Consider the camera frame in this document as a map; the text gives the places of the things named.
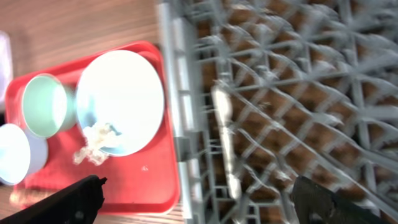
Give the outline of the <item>white tissue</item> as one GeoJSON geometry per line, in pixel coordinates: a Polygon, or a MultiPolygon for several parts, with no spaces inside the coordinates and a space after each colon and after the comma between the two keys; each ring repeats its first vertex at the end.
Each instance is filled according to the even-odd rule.
{"type": "Polygon", "coordinates": [[[121,138],[113,131],[109,123],[97,122],[83,128],[85,145],[73,155],[73,163],[78,165],[87,159],[96,166],[100,166],[108,157],[108,152],[102,148],[114,148],[121,144],[121,138]]]}

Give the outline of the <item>mint green bowl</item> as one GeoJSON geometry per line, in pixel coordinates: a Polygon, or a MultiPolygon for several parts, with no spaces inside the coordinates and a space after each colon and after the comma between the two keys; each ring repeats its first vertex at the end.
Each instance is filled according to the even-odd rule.
{"type": "Polygon", "coordinates": [[[53,75],[37,75],[24,88],[21,110],[30,132],[50,138],[76,124],[75,89],[53,75]]]}

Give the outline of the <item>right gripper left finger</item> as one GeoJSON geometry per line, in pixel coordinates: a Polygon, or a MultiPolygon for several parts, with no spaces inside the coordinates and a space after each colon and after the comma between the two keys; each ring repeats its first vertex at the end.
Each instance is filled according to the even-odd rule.
{"type": "Polygon", "coordinates": [[[92,224],[104,203],[107,178],[89,175],[1,220],[1,224],[92,224]]]}

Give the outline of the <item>white plastic spoon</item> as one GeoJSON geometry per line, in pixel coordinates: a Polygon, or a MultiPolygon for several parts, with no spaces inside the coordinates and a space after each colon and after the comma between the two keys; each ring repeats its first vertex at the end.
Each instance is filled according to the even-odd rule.
{"type": "Polygon", "coordinates": [[[212,87],[211,97],[215,107],[215,117],[223,150],[224,171],[229,196],[233,199],[238,199],[241,196],[241,184],[234,173],[236,158],[233,150],[232,132],[228,127],[233,115],[231,100],[229,94],[219,85],[212,87]]]}

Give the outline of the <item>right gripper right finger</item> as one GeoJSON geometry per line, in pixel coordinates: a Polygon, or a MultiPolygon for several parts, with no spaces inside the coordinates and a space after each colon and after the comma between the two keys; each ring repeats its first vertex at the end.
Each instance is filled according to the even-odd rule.
{"type": "Polygon", "coordinates": [[[292,190],[294,209],[301,224],[383,224],[384,220],[312,180],[300,176],[292,190]]]}

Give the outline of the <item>light blue rice bowl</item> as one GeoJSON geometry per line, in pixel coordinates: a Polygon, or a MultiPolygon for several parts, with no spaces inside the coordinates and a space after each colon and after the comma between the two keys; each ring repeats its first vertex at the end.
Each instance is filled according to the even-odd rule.
{"type": "Polygon", "coordinates": [[[1,183],[17,185],[41,170],[49,154],[45,139],[15,124],[1,126],[1,183]]]}

